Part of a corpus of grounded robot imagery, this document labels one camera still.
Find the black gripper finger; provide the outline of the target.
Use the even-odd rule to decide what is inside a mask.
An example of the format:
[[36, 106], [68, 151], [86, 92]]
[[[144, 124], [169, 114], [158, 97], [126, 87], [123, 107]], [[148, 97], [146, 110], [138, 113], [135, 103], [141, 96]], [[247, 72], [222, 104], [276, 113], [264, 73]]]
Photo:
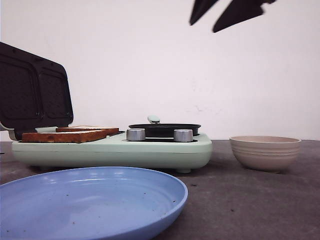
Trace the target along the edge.
[[263, 4], [273, 4], [275, 0], [232, 0], [213, 26], [217, 33], [238, 23], [264, 14]]
[[193, 3], [189, 25], [194, 25], [218, 0], [195, 0]]

